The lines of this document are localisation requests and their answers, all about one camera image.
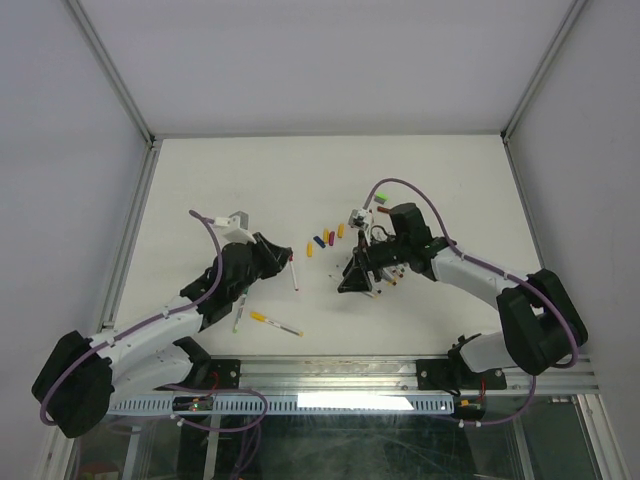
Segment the blue marker cap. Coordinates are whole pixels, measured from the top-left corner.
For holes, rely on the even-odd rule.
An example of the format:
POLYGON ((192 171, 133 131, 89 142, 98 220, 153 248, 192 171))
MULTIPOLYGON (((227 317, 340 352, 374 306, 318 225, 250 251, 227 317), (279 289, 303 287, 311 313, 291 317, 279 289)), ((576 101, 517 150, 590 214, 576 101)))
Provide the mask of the blue marker cap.
POLYGON ((325 242, 319 237, 319 236, 314 236, 313 240, 316 242, 316 244, 318 244, 321 248, 326 248, 326 244, 325 242))

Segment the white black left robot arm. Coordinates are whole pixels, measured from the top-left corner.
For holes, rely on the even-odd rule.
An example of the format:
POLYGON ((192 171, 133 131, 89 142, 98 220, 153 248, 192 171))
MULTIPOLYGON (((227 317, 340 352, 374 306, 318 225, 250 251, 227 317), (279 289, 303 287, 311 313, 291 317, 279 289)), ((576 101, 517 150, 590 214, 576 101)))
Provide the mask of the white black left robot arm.
POLYGON ((62 336, 31 388, 42 422, 74 439, 139 394, 167 385, 204 385, 210 356, 195 334, 230 314, 255 282, 281 273, 292 254, 255 233, 251 242, 225 245, 210 267, 151 317, 124 330, 62 336))

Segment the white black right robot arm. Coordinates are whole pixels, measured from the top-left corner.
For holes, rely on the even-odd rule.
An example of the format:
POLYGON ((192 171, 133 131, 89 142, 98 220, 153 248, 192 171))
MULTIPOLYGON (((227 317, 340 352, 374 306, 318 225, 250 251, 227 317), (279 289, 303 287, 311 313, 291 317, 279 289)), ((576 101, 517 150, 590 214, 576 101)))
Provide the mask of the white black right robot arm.
POLYGON ((454 241, 436 237, 413 203, 389 212, 392 234, 374 238, 370 211, 351 212, 357 229, 352 257, 342 273, 340 293, 370 293, 385 270, 406 265, 414 273, 474 296, 494 308, 500 331, 462 337, 449 350, 448 378, 469 387, 483 372, 517 366, 531 376, 576 362, 588 332, 560 278, 548 269, 511 273, 464 253, 454 241))

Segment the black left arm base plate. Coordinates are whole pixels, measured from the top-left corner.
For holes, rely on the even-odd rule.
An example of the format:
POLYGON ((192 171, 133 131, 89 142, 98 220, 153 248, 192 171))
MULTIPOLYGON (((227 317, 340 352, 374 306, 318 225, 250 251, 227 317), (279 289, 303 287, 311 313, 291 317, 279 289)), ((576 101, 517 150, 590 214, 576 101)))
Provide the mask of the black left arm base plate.
POLYGON ((196 362, 186 378, 171 382, 166 388, 181 391, 209 393, 239 388, 241 361, 239 359, 209 358, 196 362))

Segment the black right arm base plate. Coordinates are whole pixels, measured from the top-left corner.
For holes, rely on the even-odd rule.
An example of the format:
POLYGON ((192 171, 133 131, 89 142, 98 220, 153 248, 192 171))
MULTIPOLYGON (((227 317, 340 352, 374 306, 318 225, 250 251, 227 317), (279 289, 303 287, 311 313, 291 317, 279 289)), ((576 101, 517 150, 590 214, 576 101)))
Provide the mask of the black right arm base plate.
POLYGON ((420 391, 443 391, 459 395, 462 390, 503 391, 506 376, 500 369, 472 372, 462 361, 449 358, 417 359, 417 387, 420 391))

